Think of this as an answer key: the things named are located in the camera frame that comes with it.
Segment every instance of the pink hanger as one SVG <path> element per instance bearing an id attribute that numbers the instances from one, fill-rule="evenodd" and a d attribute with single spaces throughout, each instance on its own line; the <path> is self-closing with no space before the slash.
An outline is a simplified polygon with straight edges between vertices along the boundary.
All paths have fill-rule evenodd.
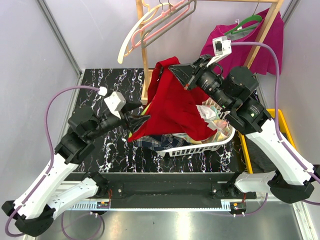
<path id="1" fill-rule="evenodd" d="M 141 27 L 140 29 L 138 29 L 137 31 L 134 32 L 134 34 L 131 37 L 131 44 L 132 44 L 132 48 L 135 49 L 138 46 L 141 45 L 141 40 L 138 41 L 137 44 L 135 44 L 135 38 L 137 36 L 137 34 L 141 33 L 142 31 L 144 31 L 147 27 L 149 27 L 150 25 L 154 24 L 155 22 L 159 21 L 160 19 L 164 18 L 166 15 L 168 15 L 172 10 L 174 11 L 177 7 L 179 7 L 180 5 L 182 5 L 186 0 L 181 0 L 179 1 L 176 5 L 172 6 L 170 9 L 168 9 L 167 11 L 163 11 L 159 16 L 157 16 L 155 19 L 151 20 L 150 22 L 148 22 L 147 24 L 145 24 L 143 27 Z M 182 13 L 180 13 L 176 18 L 174 18 L 173 20 L 171 20 L 170 22 L 168 22 L 166 25 L 164 25 L 163 27 L 161 27 L 159 30 L 155 31 L 154 33 L 148 35 L 144 40 L 145 42 L 147 40 L 149 40 L 150 38 L 152 38 L 153 36 L 157 35 L 158 33 L 160 33 L 162 30 L 166 29 L 168 26 L 170 26 L 171 24 L 173 24 L 175 21 L 177 21 L 179 18 L 181 18 L 188 10 L 190 9 L 190 5 L 188 5 L 188 7 L 186 8 L 185 11 L 183 11 Z"/>

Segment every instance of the white wall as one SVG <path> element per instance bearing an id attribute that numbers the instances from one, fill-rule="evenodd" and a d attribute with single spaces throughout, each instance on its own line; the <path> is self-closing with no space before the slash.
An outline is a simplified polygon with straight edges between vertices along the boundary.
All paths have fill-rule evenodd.
<path id="1" fill-rule="evenodd" d="M 46 2 L 80 68 L 143 67 L 140 47 L 124 58 L 122 65 L 117 62 L 125 37 L 138 21 L 135 0 Z M 284 0 L 281 13 L 289 2 Z M 146 0 L 146 3 L 153 7 L 159 1 Z M 253 14 L 256 6 L 256 3 L 198 0 L 192 15 L 147 47 L 149 67 L 172 56 L 177 56 L 181 63 L 193 62 L 216 25 L 243 20 Z M 257 13 L 269 6 L 269 3 L 260 3 Z"/>
<path id="2" fill-rule="evenodd" d="M 35 0 L 1 0 L 0 7 L 0 205 L 15 200 L 49 161 L 44 111 L 54 93 L 74 86 L 76 74 Z M 54 144 L 70 94 L 49 113 Z M 0 210 L 0 239 L 8 217 Z M 18 231 L 13 226 L 12 232 Z"/>
<path id="3" fill-rule="evenodd" d="M 320 2 L 300 1 L 284 29 L 284 51 L 280 76 L 279 107 L 283 111 L 298 151 L 311 163 L 320 164 L 319 64 Z M 260 77 L 268 106 L 273 108 L 274 76 Z M 310 198 L 320 202 L 320 185 Z M 320 236 L 320 206 L 309 205 Z"/>

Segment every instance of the marble tabletop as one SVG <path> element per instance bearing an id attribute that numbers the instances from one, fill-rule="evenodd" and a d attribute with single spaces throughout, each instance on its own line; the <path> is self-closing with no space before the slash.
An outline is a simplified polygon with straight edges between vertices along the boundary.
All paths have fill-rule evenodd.
<path id="1" fill-rule="evenodd" d="M 128 100 L 141 99 L 144 72 L 141 68 L 86 69 L 82 85 L 107 87 L 121 92 Z M 79 91 L 75 108 L 91 106 L 99 115 L 106 109 L 102 97 L 93 91 Z M 133 113 L 138 115 L 142 107 Z M 128 132 L 122 127 L 95 140 L 95 150 L 75 172 L 130 172 L 130 173 L 186 173 L 186 172 L 236 172 L 245 169 L 245 159 L 238 134 L 217 151 L 185 156 L 165 157 L 148 148 L 128 142 Z"/>

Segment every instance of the wooden clothes rack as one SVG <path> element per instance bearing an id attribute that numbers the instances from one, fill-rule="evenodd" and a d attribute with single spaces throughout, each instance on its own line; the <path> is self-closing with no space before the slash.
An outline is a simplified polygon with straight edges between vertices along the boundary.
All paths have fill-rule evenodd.
<path id="1" fill-rule="evenodd" d="M 264 19 L 263 25 L 255 39 L 256 42 L 263 43 L 263 41 L 266 38 L 266 35 L 274 22 L 284 0 L 198 0 L 198 1 L 215 1 L 215 2 L 247 2 L 247 3 L 271 3 L 271 6 L 269 8 L 269 11 Z M 136 11 L 138 18 L 142 18 L 144 16 L 144 6 L 142 0 L 135 0 L 136 3 Z M 260 46 L 253 46 L 249 52 L 248 57 L 246 58 L 246 61 L 244 65 L 248 68 L 251 67 L 253 61 L 255 60 L 255 57 L 257 56 L 257 53 L 260 49 Z M 141 96 L 141 102 L 142 104 L 147 104 L 148 101 L 148 87 L 150 85 L 151 75 L 152 75 L 152 69 L 149 69 L 148 65 L 148 56 L 147 56 L 147 48 L 142 48 L 142 61 L 143 61 L 143 71 L 144 71 L 144 82 L 143 82 L 143 88 L 142 88 L 142 96 Z"/>

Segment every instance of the red sweater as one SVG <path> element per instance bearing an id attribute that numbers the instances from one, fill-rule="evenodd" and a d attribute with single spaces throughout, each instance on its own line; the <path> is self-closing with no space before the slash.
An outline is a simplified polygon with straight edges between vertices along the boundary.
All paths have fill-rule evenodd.
<path id="1" fill-rule="evenodd" d="M 196 107 L 208 96 L 199 87 L 184 90 L 168 69 L 175 64 L 180 64 L 179 60 L 172 57 L 155 65 L 148 88 L 148 104 L 151 104 L 145 113 L 151 118 L 133 133 L 129 142 L 143 136 L 176 133 L 187 133 L 193 140 L 201 141 L 217 132 L 207 127 Z"/>

